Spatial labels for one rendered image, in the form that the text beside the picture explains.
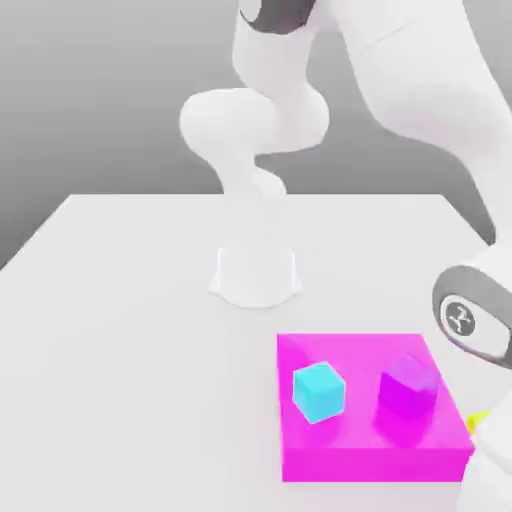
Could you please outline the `small cyan cube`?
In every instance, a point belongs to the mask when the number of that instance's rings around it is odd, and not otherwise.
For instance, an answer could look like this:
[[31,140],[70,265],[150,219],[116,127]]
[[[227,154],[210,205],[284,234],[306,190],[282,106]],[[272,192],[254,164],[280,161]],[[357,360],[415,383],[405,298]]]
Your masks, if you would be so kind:
[[345,380],[327,361],[293,372],[292,401],[309,424],[341,415],[345,396]]

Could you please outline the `small purple cube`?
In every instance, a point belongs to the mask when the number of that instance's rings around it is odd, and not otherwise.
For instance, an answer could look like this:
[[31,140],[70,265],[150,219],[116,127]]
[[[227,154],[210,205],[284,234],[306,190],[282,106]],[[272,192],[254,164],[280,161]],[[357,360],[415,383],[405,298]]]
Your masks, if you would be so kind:
[[411,353],[394,360],[380,374],[377,432],[401,448],[418,445],[431,426],[440,381],[435,366]]

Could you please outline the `small yellow cube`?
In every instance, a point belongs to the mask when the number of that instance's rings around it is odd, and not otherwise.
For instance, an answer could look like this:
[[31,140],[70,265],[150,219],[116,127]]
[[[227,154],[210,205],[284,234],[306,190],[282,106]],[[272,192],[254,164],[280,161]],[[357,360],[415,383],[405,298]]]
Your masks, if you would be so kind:
[[466,427],[470,434],[473,434],[478,424],[490,414],[489,410],[471,413],[466,419]]

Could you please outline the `large magenta box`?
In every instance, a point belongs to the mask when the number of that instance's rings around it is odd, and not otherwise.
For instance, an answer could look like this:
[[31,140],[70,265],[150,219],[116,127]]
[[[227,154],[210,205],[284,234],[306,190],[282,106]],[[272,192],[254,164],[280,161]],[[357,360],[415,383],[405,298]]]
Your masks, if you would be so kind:
[[[283,481],[461,481],[474,447],[441,376],[433,420],[418,445],[398,447],[373,425],[380,374],[406,353],[438,370],[419,334],[278,335]],[[292,401],[293,372],[322,361],[345,380],[345,410],[339,416],[309,424]]]

